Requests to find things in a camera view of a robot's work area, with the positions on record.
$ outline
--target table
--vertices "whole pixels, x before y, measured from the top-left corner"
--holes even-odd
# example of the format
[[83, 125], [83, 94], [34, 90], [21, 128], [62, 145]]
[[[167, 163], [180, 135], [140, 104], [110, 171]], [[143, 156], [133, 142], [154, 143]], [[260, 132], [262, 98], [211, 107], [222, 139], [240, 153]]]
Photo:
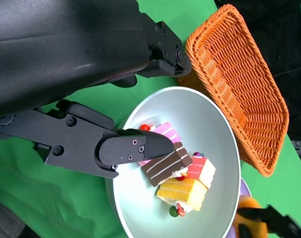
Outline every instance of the table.
[[[212, 0], [138, 2], [141, 12], [164, 20], [183, 42], [216, 11]], [[68, 99], [119, 125], [145, 97], [175, 85], [172, 78], [139, 77], [132, 89], [104, 85], [80, 90]], [[247, 164], [242, 165], [242, 176], [262, 205], [272, 204], [301, 225], [301, 162], [288, 138], [272, 177], [262, 177]], [[42, 238], [126, 237], [108, 203], [103, 178], [45, 166], [32, 143], [19, 138], [0, 141], [0, 202]]]

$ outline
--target orange object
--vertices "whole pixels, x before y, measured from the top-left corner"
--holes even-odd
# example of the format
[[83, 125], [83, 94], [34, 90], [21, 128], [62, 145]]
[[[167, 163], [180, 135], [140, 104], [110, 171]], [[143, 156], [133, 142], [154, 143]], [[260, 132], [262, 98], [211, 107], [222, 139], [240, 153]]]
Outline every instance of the orange object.
[[149, 125], [147, 125], [147, 124], [142, 124], [141, 126], [140, 126], [140, 130], [150, 130], [150, 126]]
[[[238, 208], [242, 207], [253, 207], [253, 208], [260, 208], [259, 203], [248, 196], [241, 196]], [[239, 224], [245, 224], [252, 235], [252, 238], [267, 238], [268, 237], [268, 230], [267, 230], [267, 225], [264, 222], [254, 222], [248, 219], [245, 219], [241, 217], [239, 214], [235, 215], [233, 226], [236, 231], [236, 236], [239, 237], [238, 233], [238, 225]]]
[[221, 109], [240, 157], [262, 175], [273, 174], [289, 114], [268, 66], [235, 7], [222, 6], [188, 38], [192, 72], [181, 86], [207, 94]]

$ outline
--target chocolate cake slice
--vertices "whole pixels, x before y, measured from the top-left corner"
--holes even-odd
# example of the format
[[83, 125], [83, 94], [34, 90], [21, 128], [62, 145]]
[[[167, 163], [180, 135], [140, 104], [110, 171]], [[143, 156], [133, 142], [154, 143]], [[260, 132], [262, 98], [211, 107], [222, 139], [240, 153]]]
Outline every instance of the chocolate cake slice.
[[174, 147], [175, 151], [169, 155], [151, 160], [142, 167], [154, 187], [169, 178], [178, 177], [180, 171], [187, 172], [187, 167], [193, 163], [181, 142], [174, 144]]

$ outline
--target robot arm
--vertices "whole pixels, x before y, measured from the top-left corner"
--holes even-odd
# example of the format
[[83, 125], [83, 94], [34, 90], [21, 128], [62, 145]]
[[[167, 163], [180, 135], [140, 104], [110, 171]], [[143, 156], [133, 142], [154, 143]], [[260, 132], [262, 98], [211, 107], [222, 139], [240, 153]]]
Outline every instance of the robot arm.
[[112, 119], [61, 100], [91, 86], [136, 85], [144, 77], [191, 70], [182, 42], [135, 0], [0, 1], [0, 139], [35, 142], [45, 164], [114, 178], [117, 165], [174, 148], [166, 137], [116, 130]]
[[181, 40], [135, 0], [0, 1], [0, 117], [190, 69]]

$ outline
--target dark fabric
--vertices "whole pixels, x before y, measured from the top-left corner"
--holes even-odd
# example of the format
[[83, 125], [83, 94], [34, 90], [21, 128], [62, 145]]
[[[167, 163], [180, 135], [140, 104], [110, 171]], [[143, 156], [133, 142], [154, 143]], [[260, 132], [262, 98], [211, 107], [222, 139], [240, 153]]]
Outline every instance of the dark fabric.
[[0, 204], [0, 238], [40, 238], [10, 209]]
[[301, 0], [215, 2], [234, 5], [244, 17], [288, 106], [288, 136], [301, 140]]

